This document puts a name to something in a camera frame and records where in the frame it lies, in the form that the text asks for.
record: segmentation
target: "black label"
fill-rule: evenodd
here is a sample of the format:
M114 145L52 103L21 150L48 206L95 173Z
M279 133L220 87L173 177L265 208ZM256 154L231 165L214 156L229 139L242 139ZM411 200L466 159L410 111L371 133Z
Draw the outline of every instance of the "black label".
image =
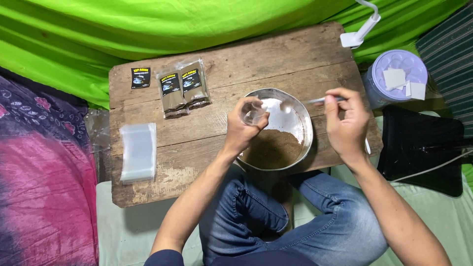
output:
M175 92L181 89L179 86L179 76L177 73L169 74L159 79L161 82L161 89L163 90L163 96Z
M131 88L139 89L149 87L151 77L150 67L140 67L131 69Z
M184 87L183 93L186 93L188 90L197 88L200 85L201 76L199 74L198 68L182 74L182 86Z

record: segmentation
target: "person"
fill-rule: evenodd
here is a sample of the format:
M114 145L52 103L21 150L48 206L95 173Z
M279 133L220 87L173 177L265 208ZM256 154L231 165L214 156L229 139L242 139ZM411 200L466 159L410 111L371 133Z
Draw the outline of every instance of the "person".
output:
M208 266L365 266L388 246L406 266L450 266L438 239L369 162L364 149L369 114L359 93L344 88L326 93L330 144L361 190L318 170L289 176L291 185L322 214L271 242L254 236L249 218L282 232L289 216L233 164L269 117L266 113L255 126L241 122L245 104L261 103L242 98L228 114L223 148L167 212L145 266L183 266L181 253L197 223ZM335 96L346 100L337 103ZM342 120L340 110L345 110Z

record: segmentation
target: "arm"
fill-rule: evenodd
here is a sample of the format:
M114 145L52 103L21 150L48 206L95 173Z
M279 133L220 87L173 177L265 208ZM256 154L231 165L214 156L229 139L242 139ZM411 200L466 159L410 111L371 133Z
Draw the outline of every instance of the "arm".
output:
M243 106L254 101L262 103L255 97L242 98L228 114L227 137L223 148L166 213L156 234L151 254L163 249L182 253L185 242L216 194L230 165L249 146L250 140L268 125L269 113L265 113L257 126L248 126L240 120Z
M369 162L364 152L369 114L360 95L341 88L327 94L325 114L330 143L353 172L391 249L406 266L451 266L439 240ZM347 101L337 104L333 96ZM346 110L343 120L338 117L340 108Z

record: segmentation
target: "hand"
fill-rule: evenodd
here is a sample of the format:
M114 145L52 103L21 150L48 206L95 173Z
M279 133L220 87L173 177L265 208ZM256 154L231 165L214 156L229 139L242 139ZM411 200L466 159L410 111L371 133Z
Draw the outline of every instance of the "hand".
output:
M258 125L247 125L241 121L240 113L242 108L253 102L259 105L263 103L256 97L241 98L227 117L227 137L225 139L224 150L235 157L246 150L250 145L251 139L268 125L268 112L264 113Z
M366 157L365 138L369 113L363 106L358 92L337 88L326 91L325 115L330 144L340 158L350 166ZM337 103L334 96L342 96L346 101ZM345 118L338 117L340 109L345 110Z

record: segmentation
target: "wooden table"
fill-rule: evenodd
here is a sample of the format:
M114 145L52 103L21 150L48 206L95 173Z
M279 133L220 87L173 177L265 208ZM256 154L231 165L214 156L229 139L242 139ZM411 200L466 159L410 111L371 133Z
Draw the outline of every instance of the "wooden table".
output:
M336 22L266 35L259 38L188 54L155 58L115 66L109 73L112 196L127 207L179 196L216 156L225 139L227 113L246 93L278 88L306 101L324 96L328 89L347 87L365 90L350 48L343 48L343 27ZM130 89L130 68L165 67L193 54L205 64L213 104L195 109L188 116L163 119L156 79L148 88ZM330 146L322 107L306 105L314 126L314 144L297 171L342 164ZM157 170L152 182L122 185L122 140L124 124L155 122L157 125ZM382 149L374 118L369 122L371 155Z

